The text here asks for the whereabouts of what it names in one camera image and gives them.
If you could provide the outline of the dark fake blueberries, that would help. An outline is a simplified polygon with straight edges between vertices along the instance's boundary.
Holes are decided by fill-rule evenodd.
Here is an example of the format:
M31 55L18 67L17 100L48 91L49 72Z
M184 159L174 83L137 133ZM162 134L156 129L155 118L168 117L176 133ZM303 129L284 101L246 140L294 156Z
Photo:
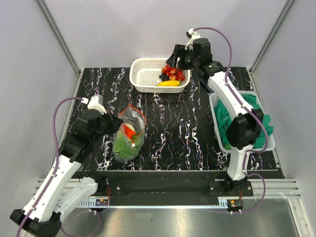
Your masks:
M159 78L161 79L161 81L168 81L169 80L169 76L167 74L161 74L159 76Z

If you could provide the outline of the red fake strawberries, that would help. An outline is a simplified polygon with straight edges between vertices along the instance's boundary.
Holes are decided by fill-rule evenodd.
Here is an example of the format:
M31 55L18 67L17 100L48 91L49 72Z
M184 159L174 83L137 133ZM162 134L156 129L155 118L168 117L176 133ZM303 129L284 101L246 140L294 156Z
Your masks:
M172 68L169 65L164 66L161 73L167 74L169 76L169 80L184 81L186 79L183 70Z

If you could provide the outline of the clear zip top bag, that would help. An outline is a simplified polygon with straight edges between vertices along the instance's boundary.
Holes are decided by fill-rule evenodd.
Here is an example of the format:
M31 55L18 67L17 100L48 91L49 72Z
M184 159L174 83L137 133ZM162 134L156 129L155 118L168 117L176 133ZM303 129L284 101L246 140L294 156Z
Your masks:
M140 110L128 105L118 118L123 121L113 136L114 158L127 163L139 155L145 140L146 117Z

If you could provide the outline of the yellow fake banana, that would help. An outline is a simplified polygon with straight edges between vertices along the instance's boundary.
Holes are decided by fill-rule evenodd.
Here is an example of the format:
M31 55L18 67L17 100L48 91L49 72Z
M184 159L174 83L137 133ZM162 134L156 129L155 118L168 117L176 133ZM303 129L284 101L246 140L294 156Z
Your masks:
M178 80L166 80L159 83L157 86L179 86L181 83Z

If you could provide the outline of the red fake chili pepper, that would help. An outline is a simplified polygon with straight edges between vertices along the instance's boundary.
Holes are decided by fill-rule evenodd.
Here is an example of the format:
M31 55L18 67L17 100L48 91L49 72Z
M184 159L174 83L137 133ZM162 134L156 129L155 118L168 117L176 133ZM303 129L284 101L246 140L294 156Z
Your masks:
M134 126L129 123L123 123L123 131L130 140L134 140L139 135Z

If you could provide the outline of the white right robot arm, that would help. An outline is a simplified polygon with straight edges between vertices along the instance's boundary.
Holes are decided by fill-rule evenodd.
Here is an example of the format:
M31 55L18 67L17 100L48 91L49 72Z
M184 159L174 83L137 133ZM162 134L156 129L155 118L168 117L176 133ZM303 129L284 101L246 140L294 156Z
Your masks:
M246 163L263 129L263 111L244 100L228 79L227 69L212 59L211 44L206 38L194 39L188 45L175 45L166 63L181 70L195 70L226 107L232 120L226 137L232 148L222 187L228 195L237 195L247 182Z

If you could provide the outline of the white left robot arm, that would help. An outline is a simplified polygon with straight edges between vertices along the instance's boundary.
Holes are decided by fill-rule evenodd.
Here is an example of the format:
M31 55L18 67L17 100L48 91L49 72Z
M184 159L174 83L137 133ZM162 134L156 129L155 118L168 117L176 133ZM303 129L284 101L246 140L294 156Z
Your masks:
M64 197L62 191L75 172L93 152L95 143L104 135L113 135L123 123L111 113L96 109L84 111L73 130L58 148L58 159L43 184L22 209L15 209L10 219L35 237L54 237L66 217L91 195L100 196L108 190L106 175L96 170L88 171Z

